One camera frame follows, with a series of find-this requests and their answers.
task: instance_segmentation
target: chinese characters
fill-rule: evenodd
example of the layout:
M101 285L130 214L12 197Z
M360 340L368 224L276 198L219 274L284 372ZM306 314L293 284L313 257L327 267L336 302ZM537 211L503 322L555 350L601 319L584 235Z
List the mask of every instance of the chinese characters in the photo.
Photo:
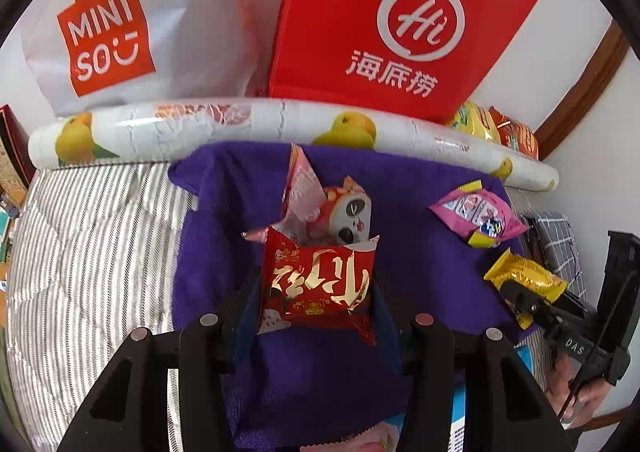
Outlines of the chinese characters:
M429 96L438 83L438 80L433 76L420 70L414 72L411 67L393 61L389 61L386 64L385 70L382 71L382 76L378 77L383 63L384 60L379 56L367 53L367 51L354 50L351 55L351 66L345 72L347 74L355 72L358 76L365 77L369 82L377 80L378 83L391 85L398 89L404 88L406 92L420 94L423 98Z

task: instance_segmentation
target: panda eye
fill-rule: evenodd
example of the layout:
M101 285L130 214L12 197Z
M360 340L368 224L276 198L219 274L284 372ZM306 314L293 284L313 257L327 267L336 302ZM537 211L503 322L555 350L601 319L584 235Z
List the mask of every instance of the panda eye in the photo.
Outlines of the panda eye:
M347 244L352 244L354 241L353 232L349 228L342 228L338 232L338 238Z
M364 201L362 199L354 199L347 204L346 212L349 217L355 217L364 210Z

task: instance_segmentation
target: purple towel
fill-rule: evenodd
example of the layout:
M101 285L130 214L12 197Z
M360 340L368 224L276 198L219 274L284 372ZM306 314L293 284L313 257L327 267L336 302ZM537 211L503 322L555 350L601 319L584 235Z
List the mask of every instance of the purple towel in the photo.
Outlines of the purple towel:
M372 201L371 234L380 235L376 273L415 307L450 328L518 332L504 302L482 279L499 248L476 249L449 230L428 206L454 188L482 179L508 201L496 178L445 164L373 151L306 146L325 186L352 176ZM174 283L174 325L182 328L237 289L262 246L243 231L280 219L290 145L219 143L172 165L170 179L198 196L185 218ZM410 382L390 370L356 331L293 327L256 339L250 361L225 378L236 445L267 450L314 444L362 432L404 412Z

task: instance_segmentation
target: metal screw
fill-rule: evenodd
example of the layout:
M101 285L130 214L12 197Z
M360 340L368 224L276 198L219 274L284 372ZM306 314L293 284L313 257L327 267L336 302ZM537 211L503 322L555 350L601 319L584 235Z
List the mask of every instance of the metal screw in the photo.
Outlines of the metal screw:
M496 327L489 327L489 329L487 329L484 334L489 340L493 340L494 342L502 340L502 331L500 331L500 329L497 329Z
M140 342L140 340L144 340L148 335L149 331L146 330L146 327L136 327L131 332L131 340L136 342Z
M214 313L207 313L206 315L202 315L200 317L200 325L209 327L214 326L218 323L218 315Z
M418 313L415 316L415 321L421 326L430 326L433 324L433 317L428 313Z

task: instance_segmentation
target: black cable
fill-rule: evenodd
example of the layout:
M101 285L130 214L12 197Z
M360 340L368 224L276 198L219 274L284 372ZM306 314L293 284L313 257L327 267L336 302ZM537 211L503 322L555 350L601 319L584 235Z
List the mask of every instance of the black cable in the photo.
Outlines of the black cable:
M605 320L605 323L602 326L602 331L600 331L600 334L598 335L598 340L595 342L593 348L589 352L589 355L587 355L586 361L580 366L580 369L578 369L578 373L575 375L575 378L574 378L574 380L572 382L571 391L569 392L569 395L566 397L566 400L564 400L564 405L562 405L562 408L560 409L560 412L558 413L558 419L562 419L562 416L564 416L564 411L569 406L569 403L571 403L572 398L576 395L577 390L578 390L578 386L580 385L580 382L581 382L582 377L584 375L583 374L583 370L586 370L587 366L591 365L591 359L593 358L594 353L598 350L600 344L602 343L602 339L604 338L604 333L607 332L607 328L609 327L609 323L613 318L613 313L616 312L616 309L618 308L618 304L620 303L620 300L622 299L622 295L624 294L624 292L626 290L626 287L629 285L629 282L631 281L631 278L634 275L637 275L637 274L638 274L638 272L636 270L633 270L632 272L629 272L629 274L626 276L625 283L623 284L622 288L620 289L620 292L618 292L618 296L616 297L616 301L613 303L613 307L612 307L611 311L609 311L609 315L607 316L607 319Z

